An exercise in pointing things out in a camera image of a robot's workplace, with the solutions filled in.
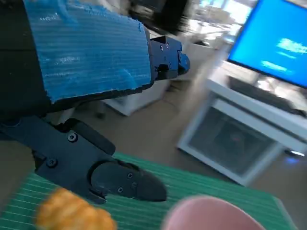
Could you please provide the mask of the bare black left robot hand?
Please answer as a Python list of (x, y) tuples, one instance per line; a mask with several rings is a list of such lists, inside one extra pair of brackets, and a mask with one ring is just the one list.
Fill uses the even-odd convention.
[(102, 204), (108, 194), (150, 202), (165, 185), (114, 158), (115, 146), (84, 122), (44, 115), (94, 100), (141, 93), (185, 74), (178, 40), (150, 38), (144, 25), (79, 0), (0, 3), (0, 136), (32, 150), (35, 173)]

